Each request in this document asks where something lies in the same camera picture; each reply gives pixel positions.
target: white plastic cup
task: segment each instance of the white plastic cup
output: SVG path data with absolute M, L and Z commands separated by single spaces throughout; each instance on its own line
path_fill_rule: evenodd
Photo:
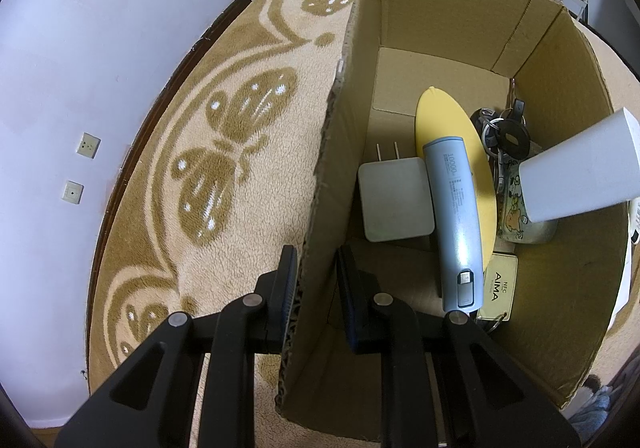
M 640 196 L 640 123 L 622 108 L 520 164 L 533 222 L 589 212 Z

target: black key fob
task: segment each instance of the black key fob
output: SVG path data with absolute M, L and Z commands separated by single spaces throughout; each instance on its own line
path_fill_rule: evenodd
M 498 147 L 513 159 L 527 159 L 531 148 L 531 138 L 526 127 L 519 121 L 506 119 L 496 121 Z
M 524 116 L 524 102 L 519 99 L 515 99 L 511 108 L 509 110 L 509 114 L 505 116 L 506 120 L 514 120 L 518 123 L 522 123 L 522 117 Z

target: yellow oval object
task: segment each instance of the yellow oval object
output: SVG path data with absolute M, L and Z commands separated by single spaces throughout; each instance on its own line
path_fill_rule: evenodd
M 445 136 L 460 136 L 465 142 L 466 155 L 469 158 L 471 176 L 476 191 L 476 204 L 478 205 L 482 263 L 486 269 L 491 254 L 494 252 L 497 224 L 497 207 L 491 168 L 478 133 L 463 108 L 443 90 L 430 87 L 420 96 L 415 111 L 415 149 L 418 157 L 424 158 L 423 146 L 434 139 Z

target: wall outlet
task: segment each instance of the wall outlet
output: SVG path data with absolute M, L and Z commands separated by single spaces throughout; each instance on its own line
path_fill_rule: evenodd
M 62 199 L 69 203 L 80 204 L 82 190 L 84 190 L 84 186 L 80 183 L 67 181 L 65 185 L 65 193 L 62 195 Z
M 85 155 L 86 157 L 93 159 L 95 152 L 98 150 L 98 145 L 100 145 L 99 138 L 96 138 L 91 134 L 84 133 L 76 152 L 80 155 Z

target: beige rug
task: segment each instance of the beige rug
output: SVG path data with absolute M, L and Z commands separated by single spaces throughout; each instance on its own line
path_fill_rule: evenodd
M 182 85 L 143 151 L 108 237 L 92 316 L 92 390 L 169 313 L 219 311 L 276 267 L 283 244 L 300 250 L 352 1 L 257 0 Z M 638 82 L 588 37 L 614 105 L 628 104 L 630 93 L 639 100 Z M 638 307 L 636 280 L 634 305 L 616 322 L 616 340 L 606 338 L 606 361 L 596 360 L 606 366 L 603 374 L 620 367 L 640 340 Z M 618 338 L 635 343 L 622 348 Z M 367 444 L 279 417 L 278 366 L 278 356 L 257 357 L 257 446 Z

